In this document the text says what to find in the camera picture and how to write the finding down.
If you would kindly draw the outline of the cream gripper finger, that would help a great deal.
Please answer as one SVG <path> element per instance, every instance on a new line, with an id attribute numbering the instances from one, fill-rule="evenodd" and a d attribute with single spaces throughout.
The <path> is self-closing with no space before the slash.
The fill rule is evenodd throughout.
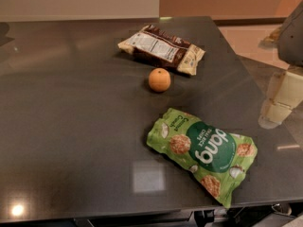
<path id="1" fill-rule="evenodd" d="M 303 101 L 303 67 L 289 67 L 271 76 L 258 123 L 270 130 L 281 125 Z"/>

